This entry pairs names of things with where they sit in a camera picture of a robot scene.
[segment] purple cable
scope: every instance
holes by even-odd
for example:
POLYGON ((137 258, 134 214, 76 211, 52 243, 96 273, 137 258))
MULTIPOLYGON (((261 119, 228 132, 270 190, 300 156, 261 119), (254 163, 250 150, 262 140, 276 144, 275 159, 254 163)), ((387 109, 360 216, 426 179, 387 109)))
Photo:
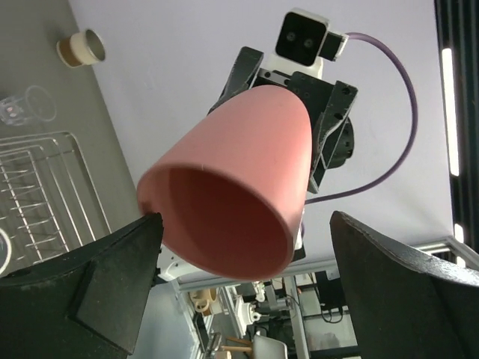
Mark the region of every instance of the purple cable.
POLYGON ((401 61, 399 61, 397 56, 384 43, 382 43, 381 41, 377 40, 374 37, 371 37, 366 34, 361 34, 359 32, 350 32, 347 35, 350 37, 350 39, 365 41, 367 43, 374 45, 376 48, 381 50, 389 58, 389 60, 391 60, 392 63, 396 66, 397 70, 399 71, 399 74, 403 78, 404 84, 406 85, 406 89, 409 94, 409 100, 411 101, 411 109, 412 109, 411 133, 409 135, 409 140, 407 141, 406 147, 404 148, 403 153, 401 153, 401 156, 399 157, 399 159, 381 177, 379 177, 378 179, 375 179, 373 182, 368 183, 367 185, 363 185, 361 187, 351 189, 349 191, 311 198, 309 200, 306 200, 305 204, 312 204, 312 203, 324 202, 326 200, 336 200, 338 198, 353 196, 354 194, 367 191, 368 189, 371 189, 379 185, 380 183, 386 181, 404 163, 404 160, 409 155, 409 152, 411 152, 412 145, 414 144, 414 140, 418 132, 418 100, 416 99, 416 94, 414 92, 414 87, 412 86, 411 79, 409 78, 409 75, 406 69, 401 64, 401 61))

